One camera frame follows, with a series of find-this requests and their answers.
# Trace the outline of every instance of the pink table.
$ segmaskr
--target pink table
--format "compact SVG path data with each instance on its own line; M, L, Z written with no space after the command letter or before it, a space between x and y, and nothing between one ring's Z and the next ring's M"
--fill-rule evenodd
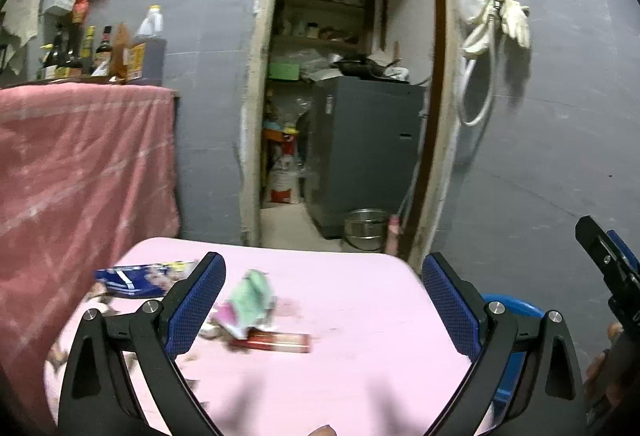
M310 333L309 354L232 353L196 338L177 359L225 436L306 436L330 424L338 436L422 436L444 408L470 362L454 348L417 277L382 254L331 254L227 246L179 239L140 242L118 264L202 258L226 261L224 300L244 272L268 273L278 297L275 324ZM122 313L143 301L116 299ZM60 336L71 346L79 305ZM47 397L57 418L63 369L47 362ZM132 382L148 422L168 433L135 365Z

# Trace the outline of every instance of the metal bowl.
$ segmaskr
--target metal bowl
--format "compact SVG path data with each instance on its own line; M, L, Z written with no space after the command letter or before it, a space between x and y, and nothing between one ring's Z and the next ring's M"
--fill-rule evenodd
M344 220L344 238L359 250L379 252L386 239L389 214L379 209L349 212Z

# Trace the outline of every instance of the blue plastic basket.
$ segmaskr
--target blue plastic basket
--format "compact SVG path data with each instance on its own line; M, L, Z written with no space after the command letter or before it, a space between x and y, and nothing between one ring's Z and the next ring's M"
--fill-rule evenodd
M516 299L515 297L488 293L483 294L482 298L487 302L501 302L512 313L515 313L517 315L537 317L540 319L545 316L545 313L539 308L536 308L533 304L521 301L520 299ZM502 381L500 382L500 386L495 392L495 400L497 402L502 402L505 404L509 403L511 395L513 394L513 391L516 388L516 384L518 383L520 370L522 369L522 365L524 364L524 357L525 353L513 353L513 355L510 356L507 363L507 368L504 371L504 376L502 377Z

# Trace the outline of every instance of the metal screw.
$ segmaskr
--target metal screw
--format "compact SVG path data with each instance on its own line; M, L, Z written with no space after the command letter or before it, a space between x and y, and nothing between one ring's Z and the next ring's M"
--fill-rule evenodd
M506 308L504 307L504 304L502 304L501 302L493 301L493 302L489 302L489 310L492 313L495 313L496 315L501 315L504 313Z
M94 319L95 319L95 317L96 317L96 315L97 315L98 313L100 313L100 312L99 312L97 309L95 309L95 308L91 308L91 309L89 309L89 310L85 311L85 312L82 314L82 318L83 318L84 320L86 320L86 321L92 321L92 320L94 320Z
M552 322L562 322L562 315L560 314L559 311L550 311L549 318L551 319Z
M142 305L144 313L153 313L158 310L160 303L158 301L147 301Z

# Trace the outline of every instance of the pink tablecloth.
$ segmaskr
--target pink tablecloth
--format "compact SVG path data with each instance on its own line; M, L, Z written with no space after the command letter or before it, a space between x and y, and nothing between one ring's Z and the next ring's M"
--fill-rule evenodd
M40 366L93 270L177 233L173 123L163 88L0 91L0 366L40 424Z
M156 238L137 244L120 264L200 259L209 251L226 260L218 302L246 270L263 270L278 297L276 327L312 335L309 354L231 353L219 341L196 338L178 357L225 436L305 436L326 424L338 436L422 436L470 365L417 277L391 256ZM142 302L116 299L111 307L132 312ZM81 304L64 329L64 348L89 306ZM63 371L46 364L54 414ZM167 432L137 364L132 381L148 422Z

